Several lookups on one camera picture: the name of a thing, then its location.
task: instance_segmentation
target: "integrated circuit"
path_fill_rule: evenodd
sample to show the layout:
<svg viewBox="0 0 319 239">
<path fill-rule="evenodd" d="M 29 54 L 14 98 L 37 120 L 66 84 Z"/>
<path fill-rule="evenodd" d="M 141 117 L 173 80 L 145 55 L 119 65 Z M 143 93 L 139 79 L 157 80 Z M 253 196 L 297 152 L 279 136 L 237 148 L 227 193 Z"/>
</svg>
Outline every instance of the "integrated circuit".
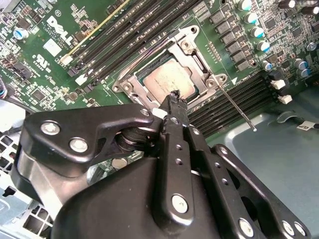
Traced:
<svg viewBox="0 0 319 239">
<path fill-rule="evenodd" d="M 271 18 L 269 21 L 266 21 L 265 25 L 268 29 L 271 29 L 274 26 L 276 26 L 276 21 L 273 18 Z"/>
<path fill-rule="evenodd" d="M 45 94 L 42 93 L 39 89 L 36 89 L 32 93 L 32 97 L 36 98 L 40 102 L 40 101 L 42 101 L 45 98 Z"/>
<path fill-rule="evenodd" d="M 296 30 L 293 30 L 293 36 L 294 37 L 298 37 L 298 36 L 300 36 L 301 34 L 302 34 L 302 30 L 301 30 L 301 28 L 300 27 L 298 27 Z"/>
</svg>

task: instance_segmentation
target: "black ram slot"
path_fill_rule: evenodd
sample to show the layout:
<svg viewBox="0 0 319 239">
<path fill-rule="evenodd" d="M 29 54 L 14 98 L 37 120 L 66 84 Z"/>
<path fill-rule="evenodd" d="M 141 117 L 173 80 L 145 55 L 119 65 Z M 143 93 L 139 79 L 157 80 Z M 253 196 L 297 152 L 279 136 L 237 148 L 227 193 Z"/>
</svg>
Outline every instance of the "black ram slot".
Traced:
<svg viewBox="0 0 319 239">
<path fill-rule="evenodd" d="M 200 0 L 190 0 L 187 3 L 185 3 L 181 8 L 179 8 L 177 11 L 175 11 L 174 14 L 171 14 L 169 17 L 167 17 L 159 26 L 151 31 L 149 34 L 146 35 L 143 42 L 139 42 L 134 47 L 131 47 L 127 52 L 122 54 L 120 57 L 118 57 L 115 61 L 113 61 L 105 70 L 103 70 L 99 75 L 97 75 L 97 79 L 104 79 L 107 77 L 111 72 L 113 72 L 118 66 L 122 64 L 122 62 L 125 59 L 130 58 L 134 53 L 136 53 L 139 49 L 143 48 L 145 43 L 152 40 L 155 36 L 157 36 L 162 30 L 164 30 L 169 25 L 173 24 L 177 19 L 179 19 L 185 12 L 192 9 L 196 4 L 198 4 Z M 106 61 L 109 58 L 109 55 L 106 56 L 104 61 Z"/>
<path fill-rule="evenodd" d="M 241 102 L 245 101 L 246 99 L 255 97 L 256 94 L 259 94 L 258 96 L 262 96 L 262 95 L 269 96 L 269 92 L 267 92 L 266 90 L 267 89 L 265 88 L 265 86 L 261 85 L 261 87 L 255 88 L 255 89 L 251 90 L 250 92 L 240 94 L 238 97 L 233 98 L 233 100 L 239 105 Z M 200 125 L 204 124 L 207 121 L 207 119 L 213 119 L 214 116 L 219 115 L 220 112 L 223 112 L 226 109 L 229 109 L 231 107 L 233 107 L 233 105 L 227 100 L 226 103 L 223 103 L 222 105 L 218 105 L 217 107 L 205 112 L 205 117 L 200 117 L 196 120 L 192 120 L 192 122 L 193 122 L 193 124 L 200 126 Z"/>
<path fill-rule="evenodd" d="M 138 10 L 134 12 L 133 16 L 127 18 L 123 23 L 121 23 L 120 27 L 112 27 L 111 31 L 108 30 L 107 33 L 109 33 L 109 35 L 107 36 L 107 38 L 97 44 L 94 48 L 92 48 L 88 52 L 88 54 L 83 57 L 82 62 L 84 64 L 91 62 L 101 52 L 113 45 L 116 39 L 118 39 L 124 32 L 128 31 L 141 18 L 141 16 L 145 15 L 145 13 L 150 9 L 156 7 L 156 5 L 158 5 L 158 0 L 146 2 L 141 8 L 138 8 Z"/>
</svg>

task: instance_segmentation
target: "green circuit board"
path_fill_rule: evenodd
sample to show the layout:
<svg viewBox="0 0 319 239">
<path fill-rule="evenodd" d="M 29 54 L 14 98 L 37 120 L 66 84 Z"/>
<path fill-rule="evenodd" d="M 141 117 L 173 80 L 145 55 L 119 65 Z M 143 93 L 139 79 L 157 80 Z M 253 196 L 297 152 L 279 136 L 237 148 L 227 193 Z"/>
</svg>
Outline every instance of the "green circuit board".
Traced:
<svg viewBox="0 0 319 239">
<path fill-rule="evenodd" d="M 287 14 L 287 10 L 278 8 L 277 1 L 253 0 L 252 2 L 251 11 L 260 16 L 256 25 L 261 26 L 265 31 L 265 37 L 261 39 L 250 35 L 253 25 L 243 21 L 243 16 L 247 12 L 237 9 L 236 0 L 223 1 L 223 3 L 217 0 L 198 1 L 195 8 L 189 9 L 174 22 L 174 25 L 167 26 L 165 31 L 198 25 L 200 33 L 195 40 L 196 45 L 215 74 L 227 74 L 228 82 L 224 85 L 227 89 L 260 72 L 261 61 L 271 57 L 270 61 L 274 67 L 281 67 L 284 63 L 285 68 L 282 69 L 287 80 L 290 80 L 292 91 L 297 93 L 303 90 L 306 87 L 305 78 L 296 74 L 293 62 L 296 58 L 301 58 L 308 62 L 312 74 L 318 70 L 318 51 L 306 50 L 310 42 L 317 43 L 318 40 L 318 34 L 312 30 L 316 18 L 301 14 L 302 6 L 289 10 Z M 1 75 L 4 81 L 15 89 L 15 96 L 26 105 L 32 105 L 40 111 L 129 103 L 130 100 L 123 93 L 116 94 L 110 87 L 119 71 L 137 57 L 138 52 L 119 65 L 118 69 L 114 70 L 107 79 L 103 79 L 93 91 L 84 95 L 73 94 L 72 97 L 68 96 L 80 88 L 75 83 L 75 79 L 67 74 L 68 68 L 73 63 L 67 66 L 60 63 L 60 59 L 79 43 L 77 34 L 82 32 L 85 36 L 93 31 L 109 15 L 109 6 L 115 3 L 116 1 L 113 0 L 96 0 L 90 4 L 84 0 L 58 0 L 56 4 L 50 4 L 47 0 L 22 0 L 11 13 L 1 13 L 0 57 L 4 59 L 12 53 L 32 73 L 32 77 L 24 80 L 2 63 Z M 250 66 L 241 71 L 235 67 L 225 45 L 221 42 L 221 35 L 216 32 L 216 25 L 209 19 L 225 5 L 230 8 L 225 19 L 228 16 L 235 17 L 233 24 L 240 26 L 242 31 L 240 34 L 244 35 L 245 44 L 249 46 L 248 51 L 252 57 Z M 106 26 L 114 24 L 120 16 L 120 14 L 115 15 L 106 23 Z M 21 19 L 25 19 L 30 24 L 27 29 L 29 37 L 16 40 L 13 37 L 13 31 Z M 48 24 L 49 19 L 56 21 L 56 28 Z M 268 28 L 267 22 L 270 19 L 274 20 L 275 26 Z M 293 32 L 297 28 L 301 32 L 295 36 Z M 72 39 L 70 45 L 63 40 L 61 32 L 57 29 L 63 32 L 65 38 Z M 256 50 L 256 44 L 260 40 L 267 40 L 270 43 L 271 48 L 267 53 Z"/>
</svg>

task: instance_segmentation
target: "mounting hole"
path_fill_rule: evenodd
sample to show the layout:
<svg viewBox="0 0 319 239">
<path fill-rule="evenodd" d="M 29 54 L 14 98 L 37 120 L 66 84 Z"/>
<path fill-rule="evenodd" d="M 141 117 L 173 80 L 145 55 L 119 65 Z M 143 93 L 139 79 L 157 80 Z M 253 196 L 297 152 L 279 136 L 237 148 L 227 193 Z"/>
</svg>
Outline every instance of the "mounting hole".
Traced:
<svg viewBox="0 0 319 239">
<path fill-rule="evenodd" d="M 181 147 L 179 144 L 176 145 L 176 148 L 177 148 L 178 150 L 183 150 L 182 147 Z"/>
<path fill-rule="evenodd" d="M 183 161 L 180 158 L 177 158 L 175 162 L 177 165 L 183 165 Z"/>
<path fill-rule="evenodd" d="M 221 181 L 223 182 L 223 184 L 228 185 L 228 181 L 226 179 L 223 178 Z"/>
</svg>

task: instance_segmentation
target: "white sticker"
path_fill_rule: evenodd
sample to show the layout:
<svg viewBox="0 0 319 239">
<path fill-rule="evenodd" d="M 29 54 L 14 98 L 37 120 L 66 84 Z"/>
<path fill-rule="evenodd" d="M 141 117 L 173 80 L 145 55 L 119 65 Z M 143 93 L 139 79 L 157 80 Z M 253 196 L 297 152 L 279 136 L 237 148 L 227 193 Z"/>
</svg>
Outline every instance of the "white sticker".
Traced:
<svg viewBox="0 0 319 239">
<path fill-rule="evenodd" d="M 50 52 L 51 55 L 54 57 L 62 51 L 61 47 L 59 47 L 58 44 L 56 44 L 55 41 L 52 39 L 48 40 L 43 48 Z"/>
<path fill-rule="evenodd" d="M 313 122 L 310 122 L 310 121 L 305 121 L 301 125 L 299 125 L 297 127 L 297 129 L 308 131 L 309 129 L 313 128 L 315 124 L 316 123 L 313 123 Z"/>
</svg>

